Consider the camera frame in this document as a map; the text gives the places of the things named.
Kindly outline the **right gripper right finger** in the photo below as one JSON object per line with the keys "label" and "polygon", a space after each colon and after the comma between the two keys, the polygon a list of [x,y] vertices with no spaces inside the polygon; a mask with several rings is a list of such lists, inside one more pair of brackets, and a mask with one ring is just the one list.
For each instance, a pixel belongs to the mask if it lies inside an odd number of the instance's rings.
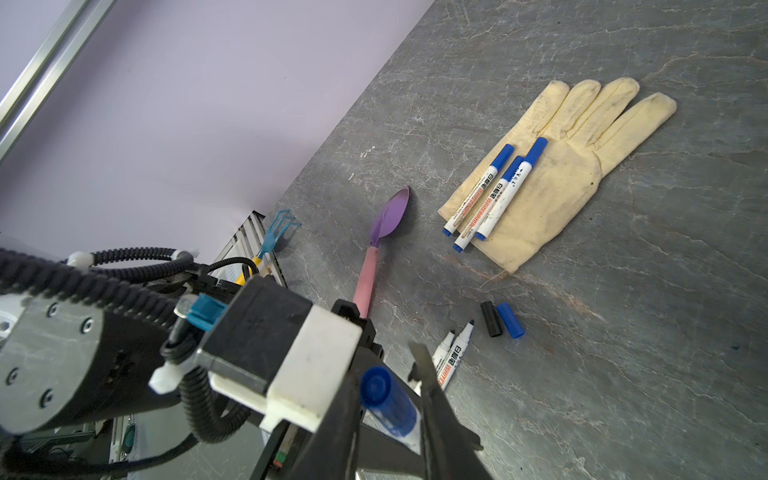
{"label": "right gripper right finger", "polygon": [[410,341],[408,347],[417,367],[417,377],[422,382],[424,478],[491,479],[438,384],[427,347],[414,341]]}

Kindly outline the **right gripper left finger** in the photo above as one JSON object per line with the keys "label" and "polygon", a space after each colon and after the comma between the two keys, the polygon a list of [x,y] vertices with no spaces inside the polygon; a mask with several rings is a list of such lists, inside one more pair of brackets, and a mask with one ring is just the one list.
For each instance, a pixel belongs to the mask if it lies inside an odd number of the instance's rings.
{"label": "right gripper left finger", "polygon": [[363,415],[360,383],[374,358],[370,349],[358,348],[350,369],[319,427],[294,464],[289,479],[355,479],[359,430]]}

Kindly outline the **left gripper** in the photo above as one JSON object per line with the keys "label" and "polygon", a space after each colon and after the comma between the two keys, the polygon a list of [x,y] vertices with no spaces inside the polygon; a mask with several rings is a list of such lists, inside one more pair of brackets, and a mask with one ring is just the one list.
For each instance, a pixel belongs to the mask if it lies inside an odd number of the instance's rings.
{"label": "left gripper", "polygon": [[[422,444],[421,444],[421,427],[422,420],[417,422],[417,426],[420,428],[419,432],[415,434],[416,446],[420,449],[419,453],[415,453],[413,449],[402,442],[401,439],[395,438],[390,433],[383,431],[381,427],[373,427],[364,422],[363,417],[366,412],[370,412],[372,409],[366,407],[362,403],[362,388],[364,379],[369,370],[375,369],[377,371],[388,372],[389,369],[383,364],[379,358],[379,354],[382,349],[378,344],[373,342],[375,337],[375,329],[373,323],[360,316],[358,308],[355,304],[346,300],[337,300],[331,309],[335,314],[339,314],[342,317],[353,320],[363,326],[364,342],[363,348],[370,349],[373,352],[374,358],[370,360],[370,365],[363,371],[363,376],[360,383],[360,402],[363,407],[363,415],[359,430],[359,443],[358,443],[358,455],[356,473],[358,470],[366,470],[374,473],[388,473],[398,475],[410,475],[424,478],[425,464],[422,456]],[[421,396],[413,393],[405,383],[403,383],[397,376],[387,382],[392,389],[398,387],[401,389],[404,395],[414,403],[414,408],[417,412],[421,411],[422,402]],[[468,440],[475,451],[476,455],[483,449],[481,445],[480,437],[473,431],[465,428]],[[281,470],[276,470],[272,467],[272,461],[277,454],[279,443],[287,437],[287,424],[281,423],[277,431],[270,436],[270,439],[266,443],[266,446],[262,450],[262,453],[257,461],[251,477],[253,479],[289,479],[290,472],[306,448],[306,445],[312,438],[313,434],[306,432],[299,434],[300,450],[298,454],[292,457],[288,465]]]}

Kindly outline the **blue pen cap five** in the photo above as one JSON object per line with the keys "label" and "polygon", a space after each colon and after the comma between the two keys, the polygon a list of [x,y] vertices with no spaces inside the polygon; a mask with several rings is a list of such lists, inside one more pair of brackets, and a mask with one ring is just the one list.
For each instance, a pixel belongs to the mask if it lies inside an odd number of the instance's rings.
{"label": "blue pen cap five", "polygon": [[508,303],[500,303],[497,306],[497,312],[513,339],[519,339],[525,335],[525,329]]}

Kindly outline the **white marker pen two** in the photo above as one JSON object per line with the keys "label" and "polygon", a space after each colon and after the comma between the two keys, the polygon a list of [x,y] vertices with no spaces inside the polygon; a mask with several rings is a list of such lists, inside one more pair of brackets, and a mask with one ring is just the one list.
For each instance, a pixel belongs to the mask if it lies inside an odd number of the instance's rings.
{"label": "white marker pen two", "polygon": [[476,202],[472,210],[465,217],[465,219],[468,218],[468,222],[466,223],[464,228],[458,233],[458,237],[454,241],[454,245],[453,245],[453,248],[457,252],[462,252],[467,247],[467,245],[471,242],[471,240],[475,237],[478,227],[483,222],[484,218],[492,208],[492,205],[495,203],[496,197],[505,188],[507,184],[507,180],[503,179],[503,175],[505,173],[511,172],[511,165],[506,169],[506,171],[500,177],[496,175],[495,179],[491,181],[488,188],[484,191],[484,193]]}

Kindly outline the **white marker pen one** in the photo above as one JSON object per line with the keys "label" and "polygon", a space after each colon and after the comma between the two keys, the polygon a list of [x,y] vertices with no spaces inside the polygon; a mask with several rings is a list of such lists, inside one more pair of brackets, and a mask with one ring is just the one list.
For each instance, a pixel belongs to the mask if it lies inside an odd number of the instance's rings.
{"label": "white marker pen one", "polygon": [[475,186],[470,190],[457,211],[448,219],[443,227],[443,233],[446,236],[452,236],[464,221],[465,217],[472,210],[484,191],[488,188],[491,181],[495,179],[499,170],[506,164],[515,148],[511,144],[505,144],[490,166],[481,175]]}

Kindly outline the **white marker pen three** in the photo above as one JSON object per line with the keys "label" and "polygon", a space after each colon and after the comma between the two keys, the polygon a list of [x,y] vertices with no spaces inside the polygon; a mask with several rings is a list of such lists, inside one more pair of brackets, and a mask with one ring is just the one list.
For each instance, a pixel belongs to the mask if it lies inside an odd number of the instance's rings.
{"label": "white marker pen three", "polygon": [[518,157],[513,161],[511,172],[503,175],[503,179],[507,180],[505,188],[496,197],[495,203],[492,205],[492,208],[476,231],[475,237],[477,239],[485,241],[490,236],[523,182],[533,170],[547,145],[548,140],[539,137],[535,140],[526,156]]}

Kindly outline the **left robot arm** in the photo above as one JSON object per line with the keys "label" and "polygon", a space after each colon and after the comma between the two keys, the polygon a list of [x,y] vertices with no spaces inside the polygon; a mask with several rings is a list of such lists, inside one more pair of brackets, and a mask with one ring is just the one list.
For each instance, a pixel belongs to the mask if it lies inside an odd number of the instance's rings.
{"label": "left robot arm", "polygon": [[[353,303],[325,309],[253,277],[221,294],[168,296],[113,270],[5,250],[1,295],[20,303],[1,346],[1,471],[6,478],[121,478],[244,424],[270,433],[255,475],[269,477],[290,427],[300,449],[285,479],[352,479],[359,470],[485,479],[479,437],[451,408],[427,348],[411,343],[419,391],[382,361]],[[181,405],[189,435],[153,457],[58,460],[26,435]]]}

